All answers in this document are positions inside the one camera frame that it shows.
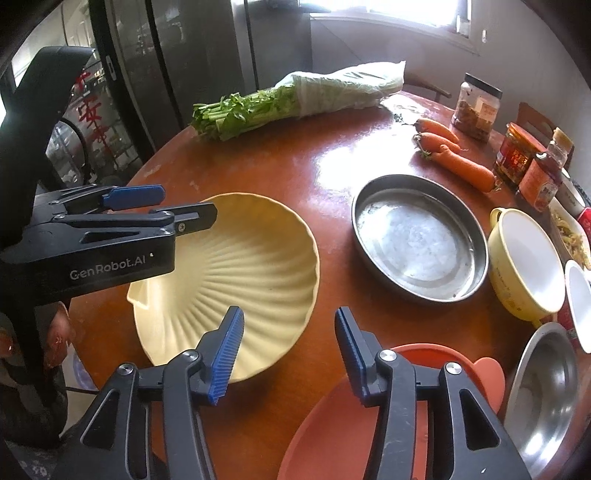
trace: green vegetable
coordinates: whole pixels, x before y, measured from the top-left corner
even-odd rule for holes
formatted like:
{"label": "green vegetable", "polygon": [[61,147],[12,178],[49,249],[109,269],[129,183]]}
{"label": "green vegetable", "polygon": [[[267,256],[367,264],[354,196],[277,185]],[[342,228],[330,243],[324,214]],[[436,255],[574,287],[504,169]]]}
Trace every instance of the green vegetable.
{"label": "green vegetable", "polygon": [[299,116],[296,88],[293,85],[260,90],[241,96],[233,93],[218,103],[193,105],[191,125],[210,138],[228,140],[274,120]]}

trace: plastic jar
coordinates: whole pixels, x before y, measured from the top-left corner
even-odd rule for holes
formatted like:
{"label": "plastic jar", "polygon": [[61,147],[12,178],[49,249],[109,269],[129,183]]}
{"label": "plastic jar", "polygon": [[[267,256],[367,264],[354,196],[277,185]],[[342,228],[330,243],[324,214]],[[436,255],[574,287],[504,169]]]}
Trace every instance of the plastic jar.
{"label": "plastic jar", "polygon": [[517,187],[535,155],[545,149],[545,146],[519,125],[507,124],[505,139],[496,156],[495,171]]}
{"label": "plastic jar", "polygon": [[460,87],[452,124],[476,140],[488,141],[503,92],[466,73]]}

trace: screw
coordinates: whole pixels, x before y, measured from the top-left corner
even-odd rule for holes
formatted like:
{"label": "screw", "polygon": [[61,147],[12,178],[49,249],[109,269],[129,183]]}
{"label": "screw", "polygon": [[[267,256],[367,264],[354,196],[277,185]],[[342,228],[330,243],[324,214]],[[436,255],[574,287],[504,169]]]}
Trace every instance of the screw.
{"label": "screw", "polygon": [[445,370],[447,370],[452,375],[458,375],[459,373],[461,373],[462,367],[455,362],[449,362],[448,364],[446,364]]}
{"label": "screw", "polygon": [[199,358],[199,354],[195,350],[185,350],[183,356],[191,360],[192,362]]}
{"label": "screw", "polygon": [[396,360],[396,352],[392,350],[382,350],[379,353],[379,357],[385,362],[394,362],[394,360]]}
{"label": "screw", "polygon": [[134,366],[132,364],[121,364],[117,367],[117,373],[119,375],[129,375],[132,371],[134,371]]}

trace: jar lid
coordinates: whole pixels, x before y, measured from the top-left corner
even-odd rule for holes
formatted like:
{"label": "jar lid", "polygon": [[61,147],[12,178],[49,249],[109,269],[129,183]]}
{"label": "jar lid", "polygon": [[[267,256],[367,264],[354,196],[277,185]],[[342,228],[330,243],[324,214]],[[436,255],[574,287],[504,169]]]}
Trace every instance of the jar lid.
{"label": "jar lid", "polygon": [[501,97],[503,96],[502,90],[499,90],[498,88],[495,88],[492,85],[489,85],[488,83],[483,82],[480,79],[477,79],[476,77],[474,77],[474,75],[470,75],[469,73],[466,73],[464,75],[464,82],[468,82],[470,85],[474,85],[475,87],[492,95],[493,97],[497,97],[499,100],[501,100]]}
{"label": "jar lid", "polygon": [[507,125],[507,130],[519,138],[520,141],[527,143],[533,150],[535,150],[536,153],[542,153],[546,150],[545,146],[538,142],[532,134],[530,134],[526,129],[521,128],[519,125],[511,122],[509,125]]}
{"label": "jar lid", "polygon": [[567,153],[569,153],[570,149],[573,148],[573,141],[560,128],[554,130],[552,140],[554,140],[560,146],[560,148],[562,148]]}

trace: stainless steel bowl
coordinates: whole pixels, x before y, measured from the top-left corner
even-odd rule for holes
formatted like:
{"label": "stainless steel bowl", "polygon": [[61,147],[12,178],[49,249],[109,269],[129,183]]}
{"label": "stainless steel bowl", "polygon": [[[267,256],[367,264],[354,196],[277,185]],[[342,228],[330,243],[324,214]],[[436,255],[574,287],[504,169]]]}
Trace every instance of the stainless steel bowl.
{"label": "stainless steel bowl", "polygon": [[575,188],[572,180],[570,180],[569,173],[565,169],[562,169],[562,177],[563,182],[558,187],[556,199],[574,218],[579,218],[579,215],[585,210],[585,201]]}
{"label": "stainless steel bowl", "polygon": [[388,287],[421,303],[470,297],[488,270],[474,214],[441,185],[413,175],[370,181],[353,200],[356,246]]}
{"label": "stainless steel bowl", "polygon": [[533,480],[564,440],[577,403],[577,358],[566,330],[542,325],[521,356],[511,385],[504,426]]}

